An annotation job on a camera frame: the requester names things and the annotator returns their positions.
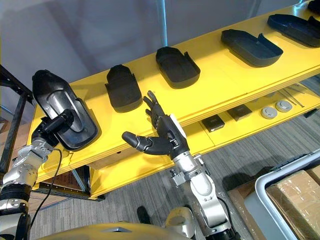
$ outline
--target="yellow shelf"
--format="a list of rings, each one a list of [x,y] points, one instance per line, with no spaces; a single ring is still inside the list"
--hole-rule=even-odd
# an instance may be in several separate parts
[[[225,126],[217,131],[208,132],[202,123],[198,122],[184,127],[191,153],[193,155],[204,154],[221,148],[320,106],[320,97],[306,88],[303,89],[305,94],[287,90],[304,107],[292,104],[293,108],[289,112],[278,111],[277,116],[273,119],[263,118],[260,114],[262,108],[267,106],[274,108],[277,101],[286,100],[276,93],[272,97],[261,97],[256,102],[246,103],[245,105],[250,108],[252,113],[239,121],[235,121],[227,112],[219,113],[218,115],[224,121]],[[138,152],[102,169],[91,168],[91,197],[95,198],[172,166],[173,162],[167,156],[151,156]]]
[[[252,111],[252,113],[239,121],[235,121],[226,111],[219,113],[219,117],[224,121],[225,126],[217,131],[208,132],[205,126],[201,123],[202,128],[208,134],[214,143],[214,149],[223,147],[227,144],[236,142],[240,139],[246,138],[257,132],[263,131],[267,128],[273,127],[283,123],[291,118],[294,118],[302,113],[308,112],[320,105],[320,97],[309,89],[304,89],[305,94],[286,88],[304,107],[292,105],[289,112],[277,111],[277,116],[273,119],[266,119],[261,115],[261,109],[264,107],[275,108],[275,103],[279,100],[288,101],[278,92],[272,97],[261,97],[256,102],[248,102],[245,105]]]
[[[284,8],[174,46],[181,52],[188,51],[201,69],[199,80],[184,89],[172,89],[167,84],[158,69],[155,53],[125,65],[135,74],[141,93],[146,95],[148,90],[154,91],[165,112],[174,113],[185,127],[320,73],[320,48],[308,48],[295,43],[267,25],[268,16],[275,13],[294,14],[307,19],[311,12],[306,8],[307,3],[299,7]],[[255,36],[262,32],[282,48],[284,53],[271,66],[250,67],[222,44],[221,32],[226,29],[244,30]],[[104,86],[107,73],[108,70],[71,84],[76,95],[85,101],[98,122],[100,136],[83,150],[72,152],[63,158],[59,174],[127,149],[129,146],[121,139],[124,131],[148,136],[154,134],[145,114],[145,103],[127,113],[114,111]],[[43,116],[44,113],[37,106],[29,143],[31,133]],[[38,171],[37,182],[51,178],[57,163],[58,158],[50,156]]]

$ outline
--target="gray carpet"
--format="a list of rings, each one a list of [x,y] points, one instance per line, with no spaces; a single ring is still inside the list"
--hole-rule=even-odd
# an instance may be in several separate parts
[[[252,179],[262,168],[320,148],[320,112],[296,117],[271,129],[240,140],[204,156],[216,184],[217,195],[228,203],[234,227],[244,240],[251,240],[226,191]],[[71,228],[118,221],[138,222],[136,210],[144,205],[151,221],[164,226],[169,211],[186,200],[173,187],[168,170],[114,190],[101,202],[70,199],[41,210],[31,230],[31,239]],[[197,240],[204,237],[197,231]]]

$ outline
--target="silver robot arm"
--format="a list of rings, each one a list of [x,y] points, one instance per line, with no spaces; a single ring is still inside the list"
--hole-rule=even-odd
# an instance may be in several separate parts
[[[146,113],[159,137],[136,136],[124,132],[122,138],[137,150],[152,155],[169,155],[176,170],[171,170],[175,185],[182,186],[191,200],[191,208],[206,239],[237,240],[240,235],[225,213],[216,195],[216,188],[201,156],[193,157],[187,137],[173,114],[165,115],[156,96],[148,91],[143,100]]]
[[[217,235],[221,234],[229,236],[225,239],[233,239],[236,233],[217,198],[215,184],[201,157],[200,154],[193,157],[187,151],[173,159],[177,170],[171,170],[172,180],[188,197],[205,237],[210,239],[216,235],[213,239],[219,239]]]
[[[54,119],[43,118],[32,133],[31,145],[18,151],[12,169],[3,177],[0,191],[0,238],[29,239],[31,218],[28,201],[38,169],[59,143],[54,132],[65,124],[70,125],[73,120],[70,110],[64,110]]]
[[[3,177],[0,193],[0,237],[22,239],[29,233],[29,197],[38,177],[38,169],[48,159],[53,147],[43,138],[19,150],[12,169]]]

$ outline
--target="robotic hand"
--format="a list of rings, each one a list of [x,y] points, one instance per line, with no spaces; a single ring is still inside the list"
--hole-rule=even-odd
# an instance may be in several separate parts
[[[182,186],[190,200],[190,205],[207,240],[239,240],[231,220],[219,202],[215,184],[206,169],[201,155],[193,157],[187,143],[187,137],[173,114],[165,115],[156,96],[148,91],[143,100],[150,109],[152,126],[158,137],[136,136],[131,132],[122,134],[130,146],[140,152],[151,155],[169,155],[176,169],[172,169],[172,179],[176,186]]]
[[[122,138],[140,152],[151,155],[170,155],[173,160],[190,150],[186,134],[173,114],[165,115],[156,96],[151,91],[147,94],[150,99],[144,96],[143,100],[150,110],[146,109],[145,112],[150,116],[151,123],[159,136],[136,136],[126,131],[122,134]]]

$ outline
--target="black square item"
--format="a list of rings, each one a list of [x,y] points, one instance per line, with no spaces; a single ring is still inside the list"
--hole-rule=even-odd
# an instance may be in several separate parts
[[[252,113],[252,111],[246,105],[241,104],[227,110],[227,113],[230,114],[230,116],[233,117],[234,120],[239,121],[241,119],[244,119],[245,117],[248,117]]]
[[[202,123],[209,133],[222,129],[225,125],[224,121],[217,114],[203,119]]]

